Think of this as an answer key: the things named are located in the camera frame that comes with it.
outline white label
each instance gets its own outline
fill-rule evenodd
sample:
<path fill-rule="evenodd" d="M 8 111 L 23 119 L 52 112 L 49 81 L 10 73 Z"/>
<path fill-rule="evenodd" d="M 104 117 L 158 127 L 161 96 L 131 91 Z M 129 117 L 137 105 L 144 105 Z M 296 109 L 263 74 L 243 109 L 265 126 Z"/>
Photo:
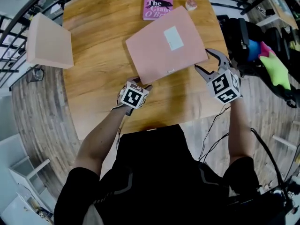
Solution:
<path fill-rule="evenodd" d="M 183 42 L 175 26 L 164 31 L 164 35 L 171 51 L 183 46 Z"/>
<path fill-rule="evenodd" d="M 170 71 L 167 71 L 167 74 L 170 74 L 170 73 L 172 73 L 172 72 L 175 72 L 175 69 L 173 68 L 172 70 L 170 70 Z"/>

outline pink folder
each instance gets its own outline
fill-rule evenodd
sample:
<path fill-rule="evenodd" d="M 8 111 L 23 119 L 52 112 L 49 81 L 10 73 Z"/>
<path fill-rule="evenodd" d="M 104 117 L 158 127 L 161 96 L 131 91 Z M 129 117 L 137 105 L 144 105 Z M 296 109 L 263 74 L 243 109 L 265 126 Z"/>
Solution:
<path fill-rule="evenodd" d="M 141 29 L 126 44 L 143 84 L 208 59 L 199 33 L 183 6 Z"/>

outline white cabinet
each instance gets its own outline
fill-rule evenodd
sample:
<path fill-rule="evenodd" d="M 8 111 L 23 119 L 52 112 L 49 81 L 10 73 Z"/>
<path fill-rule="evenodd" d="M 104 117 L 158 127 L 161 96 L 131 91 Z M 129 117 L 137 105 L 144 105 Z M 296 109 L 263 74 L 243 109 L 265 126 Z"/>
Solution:
<path fill-rule="evenodd" d="M 1 218 L 7 225 L 49 225 L 20 196 L 7 206 Z"/>
<path fill-rule="evenodd" d="M 34 168 L 29 156 L 27 156 L 12 166 L 9 171 L 16 183 L 28 189 L 41 207 L 53 213 L 56 200 L 49 193 L 37 174 L 49 162 L 50 160 L 47 159 L 41 165 Z"/>

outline black chair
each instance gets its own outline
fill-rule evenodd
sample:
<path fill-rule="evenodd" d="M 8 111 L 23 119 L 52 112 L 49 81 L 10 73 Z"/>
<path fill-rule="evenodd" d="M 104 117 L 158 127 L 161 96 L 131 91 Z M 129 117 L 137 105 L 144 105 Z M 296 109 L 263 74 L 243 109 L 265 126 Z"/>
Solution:
<path fill-rule="evenodd" d="M 290 42 L 296 41 L 295 31 L 290 27 L 290 33 L 287 33 L 284 28 L 281 29 L 282 38 L 286 40 L 287 46 Z M 289 70 L 289 74 L 300 83 L 300 52 L 289 48 L 289 57 L 287 63 L 284 63 Z"/>
<path fill-rule="evenodd" d="M 263 33 L 260 27 L 251 22 L 246 22 L 242 18 L 229 19 L 228 17 L 222 16 L 218 17 L 218 19 L 229 52 L 229 58 L 230 60 L 234 59 L 237 62 L 237 69 L 240 71 L 241 76 L 248 75 L 260 77 L 276 96 L 286 101 L 288 106 L 292 108 L 300 106 L 300 90 L 297 90 L 292 85 L 291 90 L 286 90 L 281 85 L 274 86 L 267 69 L 260 60 L 248 60 L 250 43 L 252 41 L 263 41 L 266 45 L 271 47 L 282 63 L 288 68 L 289 72 L 292 72 L 291 75 L 298 77 L 298 74 L 289 69 L 292 58 L 286 38 L 281 37 L 276 28 L 270 28 Z"/>

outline wire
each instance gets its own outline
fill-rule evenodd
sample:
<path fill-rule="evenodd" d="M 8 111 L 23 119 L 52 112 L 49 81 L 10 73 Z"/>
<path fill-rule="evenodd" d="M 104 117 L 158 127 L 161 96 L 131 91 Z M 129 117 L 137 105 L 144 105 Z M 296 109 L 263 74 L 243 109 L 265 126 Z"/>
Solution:
<path fill-rule="evenodd" d="M 285 199 L 286 199 L 286 202 L 287 202 L 287 205 L 286 205 L 286 206 L 288 207 L 289 205 L 293 204 L 293 202 L 292 202 L 292 200 L 290 199 L 290 197 L 289 197 L 288 194 L 287 194 L 287 191 L 286 191 L 286 189 L 285 189 L 285 184 L 284 184 L 284 182 L 283 182 L 283 180 L 282 180 L 282 177 L 281 177 L 280 171 L 279 171 L 279 169 L 278 169 L 277 163 L 276 163 L 276 161 L 275 161 L 275 159 L 274 159 L 274 157 L 273 157 L 271 151 L 269 150 L 268 146 L 267 146 L 266 143 L 262 140 L 262 138 L 259 136 L 259 134 L 257 133 L 257 131 L 256 131 L 254 128 L 251 128 L 251 132 L 254 133 L 254 135 L 256 136 L 257 140 L 258 140 L 258 141 L 260 142 L 260 144 L 263 146 L 263 148 L 264 148 L 265 151 L 267 152 L 267 154 L 268 154 L 268 156 L 269 156 L 269 158 L 270 158 L 270 160 L 271 160 L 271 162 L 272 162 L 272 164 L 273 164 L 273 166 L 274 166 L 274 168 L 275 168 L 275 172 L 276 172 L 277 180 L 278 180 L 278 185 L 281 187 L 281 189 L 282 189 L 282 191 L 283 191 L 283 193 L 284 193 L 284 195 L 285 195 Z M 206 157 L 208 156 L 208 154 L 209 154 L 211 151 L 213 151 L 213 150 L 215 149 L 215 147 L 218 145 L 218 143 L 219 143 L 223 138 L 227 137 L 228 135 L 229 135 L 229 133 L 226 133 L 226 134 L 225 134 L 224 136 L 222 136 L 219 140 L 217 140 L 217 141 L 212 145 L 212 147 L 210 148 L 210 150 L 209 150 L 205 155 L 203 155 L 203 156 L 200 158 L 200 160 L 201 160 L 202 158 L 204 158 L 204 162 L 205 162 L 205 159 L 206 159 Z"/>
<path fill-rule="evenodd" d="M 208 133 L 210 132 L 212 126 L 213 126 L 214 123 L 216 122 L 217 118 L 218 118 L 220 115 L 222 115 L 223 113 L 225 113 L 225 111 L 226 111 L 227 109 L 230 108 L 230 106 L 229 106 L 228 108 L 226 108 L 226 109 L 223 110 L 224 107 L 225 107 L 225 105 L 221 108 L 220 113 L 219 113 L 217 116 L 215 116 L 214 120 L 212 121 L 212 124 L 211 124 L 210 128 L 209 128 L 208 131 L 207 131 L 207 134 L 206 134 L 205 137 L 204 137 L 203 144 L 202 144 L 202 150 L 201 150 L 200 156 L 199 156 L 199 158 L 198 158 L 198 161 L 200 161 L 200 160 L 202 159 L 202 157 L 203 157 L 203 153 L 204 153 L 205 145 L 206 145 L 206 138 L 207 138 Z"/>
<path fill-rule="evenodd" d="M 118 128 L 118 140 L 116 142 L 116 149 L 117 149 L 117 151 L 118 151 L 118 146 L 119 146 L 119 142 L 120 142 L 120 136 L 121 136 L 121 129 Z"/>
<path fill-rule="evenodd" d="M 223 138 L 227 137 L 228 135 L 229 135 L 229 133 L 226 133 L 226 134 L 225 134 L 224 136 L 222 136 L 219 140 L 217 140 L 217 141 L 212 145 L 212 147 L 209 149 L 209 151 L 208 151 L 206 154 L 204 154 L 204 155 L 200 158 L 200 160 L 202 160 L 202 159 L 204 158 L 203 163 L 205 163 L 205 159 L 206 159 L 207 155 L 208 155 L 211 151 L 213 151 L 213 150 L 215 149 L 215 147 L 218 145 L 218 143 L 219 143 Z"/>

